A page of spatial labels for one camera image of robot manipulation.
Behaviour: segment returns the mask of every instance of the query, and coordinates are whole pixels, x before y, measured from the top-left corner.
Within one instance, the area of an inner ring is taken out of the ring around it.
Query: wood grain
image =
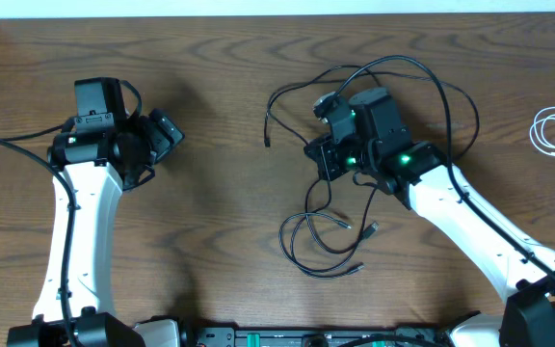
[[[94,76],[131,81],[146,111],[167,109],[185,131],[157,178],[119,205],[113,287],[126,323],[169,312],[240,326],[378,327],[446,323],[472,309],[499,314],[475,266],[394,198],[375,198],[370,219],[382,232],[355,256],[367,267],[354,277],[309,279],[279,251],[278,226],[303,209],[315,169],[298,140],[274,124],[273,145],[263,146],[267,97],[333,65],[388,54],[416,57],[473,96],[482,132],[460,166],[490,202],[555,248],[555,158],[528,140],[534,114],[555,105],[555,14],[0,20],[0,136],[73,115],[73,82]],[[443,146],[433,87],[382,80],[416,138]],[[326,129],[310,107],[328,91],[288,95],[276,114],[314,138]],[[449,97],[463,146],[471,111],[456,93]],[[24,145],[45,153],[50,139]],[[340,179],[331,211],[357,225],[368,193]],[[315,202],[324,198],[314,193]],[[51,177],[0,148],[0,345],[8,327],[31,319],[52,220]],[[319,227],[336,247],[355,237]],[[304,233],[297,247],[312,264],[336,260]]]

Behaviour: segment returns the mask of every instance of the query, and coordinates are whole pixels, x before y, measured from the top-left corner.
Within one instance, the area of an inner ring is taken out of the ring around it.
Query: green connector
[[[260,347],[259,334],[248,334],[248,347]]]

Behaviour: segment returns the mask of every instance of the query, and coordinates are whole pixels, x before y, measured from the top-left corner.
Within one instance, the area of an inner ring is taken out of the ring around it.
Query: cable connector
[[[356,274],[357,272],[359,272],[359,271],[361,271],[361,270],[363,270],[363,269],[365,269],[365,264],[360,263],[360,264],[358,264],[356,267],[354,267],[354,268],[348,270],[348,271],[346,272],[346,275],[353,275],[353,274]]]
[[[343,227],[343,228],[353,228],[353,227],[351,227],[351,225],[349,225],[349,224],[346,223],[346,222],[337,221],[337,224],[338,224],[339,226]]]
[[[316,100],[316,102],[314,102],[314,107],[312,108],[312,111],[314,112],[314,115],[316,115],[316,118],[318,118],[319,120],[325,118],[325,114],[327,113],[329,108],[333,106],[333,102],[335,101],[335,98],[333,97],[334,95],[335,92],[326,93],[318,100]]]
[[[361,234],[361,241],[370,238],[378,230],[378,222],[374,221],[371,225],[367,226],[367,228]]]

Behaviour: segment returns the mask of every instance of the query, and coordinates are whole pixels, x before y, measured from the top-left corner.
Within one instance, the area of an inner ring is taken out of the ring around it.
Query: white wall
[[[0,18],[555,12],[555,0],[0,0]]]

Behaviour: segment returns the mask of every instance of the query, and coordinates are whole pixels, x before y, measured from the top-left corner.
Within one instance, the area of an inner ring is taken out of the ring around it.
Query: table surface
[[[415,57],[472,95],[481,135],[459,166],[492,204],[555,249],[555,158],[528,139],[535,113],[555,105],[555,14],[0,20],[0,137],[73,116],[73,82],[95,76],[129,80],[146,112],[164,108],[184,130],[186,140],[157,177],[119,203],[112,281],[127,324],[167,313],[242,327],[380,327],[447,323],[473,309],[501,314],[493,288],[461,251],[382,194],[368,217],[381,230],[355,255],[367,265],[355,276],[310,279],[279,250],[278,227],[303,210],[316,170],[299,140],[274,123],[272,146],[263,146],[267,97],[328,67],[389,54]],[[403,63],[380,68],[417,72]],[[382,82],[414,138],[445,146],[434,87]],[[370,86],[361,80],[350,90]],[[315,138],[327,129],[310,108],[331,88],[289,94],[276,114]],[[463,147],[472,112],[448,93],[456,148]],[[51,141],[23,145],[44,155]],[[0,345],[8,327],[30,322],[40,294],[54,216],[51,180],[0,147]],[[349,177],[333,186],[330,213],[358,227],[368,189]],[[312,201],[325,198],[318,189]],[[318,227],[335,247],[356,237],[355,229]],[[309,233],[297,245],[310,264],[336,261]]]

